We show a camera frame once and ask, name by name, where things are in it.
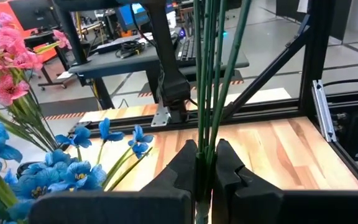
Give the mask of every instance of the keyboard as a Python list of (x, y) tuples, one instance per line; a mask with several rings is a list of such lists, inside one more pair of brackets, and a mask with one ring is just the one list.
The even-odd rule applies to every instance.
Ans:
[(184, 42), (178, 44), (176, 58), (179, 67), (196, 65), (196, 43), (194, 37), (188, 37)]

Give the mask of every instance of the wooden tabletop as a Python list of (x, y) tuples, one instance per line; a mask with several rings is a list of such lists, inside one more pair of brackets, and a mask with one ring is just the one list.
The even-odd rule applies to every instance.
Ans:
[[(156, 109), (157, 105), (145, 105), (95, 111), (86, 113), (81, 121), (150, 115)], [(154, 135), (151, 153), (116, 190), (140, 190), (161, 172), (187, 139), (197, 142), (198, 138), (197, 129), (151, 134)], [(221, 138), (230, 142), (248, 169), (281, 189), (358, 190), (357, 179), (306, 117), (221, 126), (218, 139)], [(104, 170), (114, 165), (128, 148), (130, 139), (132, 136), (126, 136), (123, 141), (106, 143), (101, 161)], [(91, 147), (81, 149), (81, 153), (84, 160), (94, 165), (101, 140), (92, 139), (92, 143)], [(76, 156), (74, 148), (67, 150)], [(135, 161), (135, 157), (129, 159), (123, 170)]]

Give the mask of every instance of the bouquet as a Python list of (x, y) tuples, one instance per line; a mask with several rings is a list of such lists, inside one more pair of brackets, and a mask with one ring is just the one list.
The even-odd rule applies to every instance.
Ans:
[[(61, 32), (54, 31), (56, 41), (42, 47), (39, 53), (59, 47), (69, 47), (70, 43)], [(58, 147), (47, 125), (33, 89), (25, 78), (26, 70), (40, 70), (42, 59), (34, 52), (28, 51), (20, 32), (15, 29), (12, 17), (0, 14), (0, 104), (7, 109), (12, 121), (0, 112), (0, 122), (7, 130), (22, 139), (30, 141), (44, 151)]]
[[(124, 138), (122, 132), (109, 132), (110, 120), (100, 122), (99, 128), (103, 140), (99, 155), (103, 146), (109, 141), (120, 141)], [(140, 126), (135, 126), (133, 140), (128, 142), (128, 150), (113, 165), (107, 173), (98, 164), (91, 166), (89, 161), (83, 161), (80, 148), (88, 148), (92, 143), (89, 140), (90, 131), (85, 127), (77, 127), (75, 135), (67, 138), (63, 135), (56, 136), (58, 142), (70, 144), (77, 148), (78, 157), (71, 157), (61, 149), (48, 152), (43, 162), (31, 164), (17, 179), (10, 170), (4, 177), (0, 176), (0, 223), (27, 223), (27, 216), (33, 203), (46, 194), (59, 191), (77, 190), (105, 190), (111, 191), (120, 181), (150, 152), (148, 143), (153, 136), (144, 135)], [(20, 162), (22, 154), (15, 148), (6, 144), (9, 139), (7, 131), (0, 123), (0, 160), (15, 160)], [(138, 160), (133, 163), (121, 175), (115, 177), (120, 167), (132, 156)]]

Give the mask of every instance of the gray floor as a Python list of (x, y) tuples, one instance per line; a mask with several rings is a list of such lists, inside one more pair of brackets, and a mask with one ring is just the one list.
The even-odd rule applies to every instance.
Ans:
[[(231, 86), (229, 94), (242, 92), (285, 48), (285, 44), (293, 38), (298, 30), (298, 24), (281, 17), (276, 17), (269, 12), (275, 11), (274, 2), (274, 0), (255, 0), (251, 7), (249, 20), (241, 45), (241, 50), (249, 59), (250, 67), (239, 69), (244, 78), (244, 83)], [(238, 9), (227, 12), (230, 19), (226, 21), (226, 30), (235, 29), (238, 13)], [(355, 41), (358, 42), (358, 32), (351, 32), (346, 36), (346, 42)], [(358, 78), (358, 51), (352, 49), (352, 47), (358, 49), (358, 43), (351, 44), (350, 46), (350, 48), (346, 45), (332, 46), (328, 48), (324, 65), (328, 70), (323, 72), (323, 82)], [(303, 52), (303, 49), (299, 51), (279, 71), (279, 73), (263, 87), (263, 89), (284, 88), (291, 97), (297, 97), (300, 88), (300, 72), (303, 63)], [(112, 101), (116, 106), (122, 104), (122, 106), (125, 107), (127, 105), (137, 106), (153, 103), (152, 97), (138, 97), (141, 88), (147, 83), (145, 72), (115, 75), (103, 79), (110, 94), (115, 93), (112, 96)], [(41, 89), (37, 87), (37, 84), (40, 82), (44, 82), (44, 80), (33, 78), (31, 84), (42, 103), (93, 96), (89, 87), (81, 87), (80, 83), (75, 79), (70, 82), (66, 90), (63, 90), (59, 86), (54, 86), (47, 87), (45, 91), (41, 91)], [(327, 87), (326, 92), (339, 93), (352, 90), (358, 90), (358, 84), (330, 86)], [(78, 120), (79, 118), (61, 119), (57, 121), (49, 121), (49, 123), (55, 131), (55, 134), (64, 134), (71, 129)], [(11, 136), (9, 143), (23, 152), (24, 161), (39, 161), (42, 160), (44, 156), (40, 150), (37, 150), (31, 144), (24, 142), (15, 136)], [(9, 167), (16, 169), (17, 164), (9, 163)]]

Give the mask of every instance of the silver bracket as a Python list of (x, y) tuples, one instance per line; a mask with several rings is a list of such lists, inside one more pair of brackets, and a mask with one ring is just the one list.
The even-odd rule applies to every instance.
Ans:
[(313, 80), (311, 92), (313, 94), (321, 134), (327, 142), (336, 142), (335, 129), (321, 80)]
[(157, 112), (155, 112), (152, 121), (152, 127), (166, 126), (170, 119), (171, 119), (171, 114), (169, 113), (168, 107), (164, 106), (162, 103), (159, 103)]

